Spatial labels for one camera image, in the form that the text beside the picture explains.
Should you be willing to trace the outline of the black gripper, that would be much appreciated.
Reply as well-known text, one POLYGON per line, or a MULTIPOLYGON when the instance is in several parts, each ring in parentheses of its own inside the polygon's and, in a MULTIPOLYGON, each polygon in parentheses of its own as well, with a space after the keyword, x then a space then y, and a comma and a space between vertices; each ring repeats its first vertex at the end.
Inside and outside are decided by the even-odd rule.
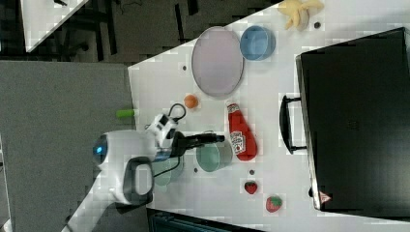
POLYGON ((223 135, 218 135, 215 133, 202 133, 197 134, 195 137, 184 136, 181 132, 176 131, 174 134, 172 146, 171 146, 171 157, 177 158, 182 156, 187 150, 192 149, 196 144, 212 144, 223 142, 225 137, 223 135))

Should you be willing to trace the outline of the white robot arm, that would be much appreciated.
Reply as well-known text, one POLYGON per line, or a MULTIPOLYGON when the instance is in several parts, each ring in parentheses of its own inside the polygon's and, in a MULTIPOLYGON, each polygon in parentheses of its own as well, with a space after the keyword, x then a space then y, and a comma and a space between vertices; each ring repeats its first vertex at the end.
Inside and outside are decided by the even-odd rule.
POLYGON ((138 208, 150 203, 154 162, 179 158, 187 150, 224 140, 214 132, 185 136, 177 130, 116 130, 103 134, 93 148, 100 172, 61 232, 92 232, 112 204, 138 208))

